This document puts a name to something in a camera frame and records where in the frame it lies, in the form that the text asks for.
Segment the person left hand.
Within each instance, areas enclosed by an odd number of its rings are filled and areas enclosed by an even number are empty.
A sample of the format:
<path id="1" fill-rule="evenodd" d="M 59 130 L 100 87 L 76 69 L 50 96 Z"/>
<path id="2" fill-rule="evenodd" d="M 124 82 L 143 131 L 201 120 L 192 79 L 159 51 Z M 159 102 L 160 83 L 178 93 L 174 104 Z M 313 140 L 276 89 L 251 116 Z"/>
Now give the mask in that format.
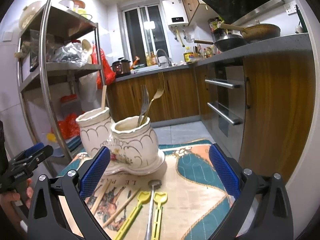
<path id="1" fill-rule="evenodd" d="M 27 208 L 30 208 L 31 198 L 33 196 L 33 188 L 30 186 L 31 182 L 32 182 L 32 179 L 28 178 L 27 179 L 27 189 L 26 189 L 26 195 L 27 195 L 28 199 L 25 202 Z M 14 210 L 11 203 L 19 201 L 19 200 L 20 200 L 19 193 L 7 192 L 4 194 L 1 194 L 1 207 L 4 211 L 4 213 L 6 214 L 6 216 L 8 217 L 8 219 L 10 220 L 10 222 L 14 226 L 20 226 L 21 219 L 20 219 L 19 215 L 16 213 L 16 211 Z"/>

